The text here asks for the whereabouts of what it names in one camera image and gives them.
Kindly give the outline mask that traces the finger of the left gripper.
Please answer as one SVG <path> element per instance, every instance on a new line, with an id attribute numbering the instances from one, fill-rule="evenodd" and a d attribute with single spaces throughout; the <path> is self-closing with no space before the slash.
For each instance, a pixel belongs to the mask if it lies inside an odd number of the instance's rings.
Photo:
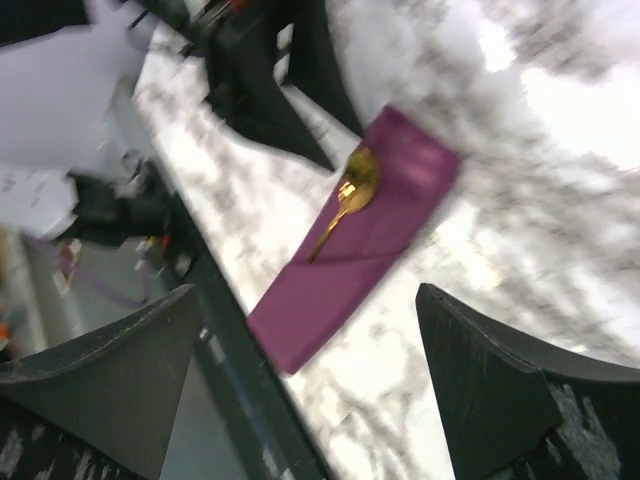
<path id="1" fill-rule="evenodd" d="M 247 140 L 334 169 L 274 78 L 277 34 L 264 15 L 210 23 L 204 46 L 207 100 L 227 126 Z"/>
<path id="2" fill-rule="evenodd" d="M 354 110 L 338 65 L 325 1 L 287 2 L 293 24 L 287 81 L 358 136 L 364 129 Z"/>

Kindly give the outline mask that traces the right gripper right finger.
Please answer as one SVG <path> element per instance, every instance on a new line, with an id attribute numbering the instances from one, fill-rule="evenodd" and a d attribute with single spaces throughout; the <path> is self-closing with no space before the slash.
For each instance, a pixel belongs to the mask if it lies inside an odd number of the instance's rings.
<path id="1" fill-rule="evenodd" d="M 636 479 L 639 371 L 420 286 L 416 310 L 458 479 Z"/>

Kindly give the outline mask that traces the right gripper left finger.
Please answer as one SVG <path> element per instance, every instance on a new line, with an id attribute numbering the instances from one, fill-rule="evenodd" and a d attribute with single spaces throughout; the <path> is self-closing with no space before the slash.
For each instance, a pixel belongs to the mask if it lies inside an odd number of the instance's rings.
<path id="1" fill-rule="evenodd" d="M 183 285 L 116 322 L 2 364 L 1 393 L 157 479 L 202 319 L 197 291 Z"/>

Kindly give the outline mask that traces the gold spoon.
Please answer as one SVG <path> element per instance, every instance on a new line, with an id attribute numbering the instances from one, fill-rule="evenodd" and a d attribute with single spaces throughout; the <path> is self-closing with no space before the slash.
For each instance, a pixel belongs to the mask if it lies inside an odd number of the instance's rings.
<path id="1" fill-rule="evenodd" d="M 338 189 L 339 210 L 321 239 L 309 255 L 313 262 L 340 221 L 365 208 L 375 196 L 380 184 L 379 162 L 366 147 L 356 149 L 348 158 Z"/>

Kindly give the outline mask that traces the purple cloth napkin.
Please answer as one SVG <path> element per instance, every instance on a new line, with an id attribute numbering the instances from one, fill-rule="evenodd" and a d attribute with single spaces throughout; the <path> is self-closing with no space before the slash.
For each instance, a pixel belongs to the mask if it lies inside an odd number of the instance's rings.
<path id="1" fill-rule="evenodd" d="M 249 329 L 280 372 L 296 373 L 342 327 L 429 221 L 461 164 L 453 150 L 392 105 L 369 124 L 361 144 L 381 168 L 374 198 L 341 220 L 309 262 L 339 209 L 330 196 L 248 316 Z"/>

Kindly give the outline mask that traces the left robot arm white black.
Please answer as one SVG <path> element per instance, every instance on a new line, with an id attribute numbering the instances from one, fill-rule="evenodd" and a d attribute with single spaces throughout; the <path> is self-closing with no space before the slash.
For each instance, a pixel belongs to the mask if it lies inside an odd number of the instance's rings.
<path id="1" fill-rule="evenodd" d="M 355 134 L 362 124 L 344 85 L 322 1 L 5 1 L 1 5 L 1 222 L 38 239 L 119 246 L 163 235 L 170 196 L 153 167 L 133 185 L 94 162 L 110 88 L 161 46 L 133 36 L 154 16 L 204 62 L 213 113 L 252 142 L 332 164 L 281 92 L 296 87 Z"/>

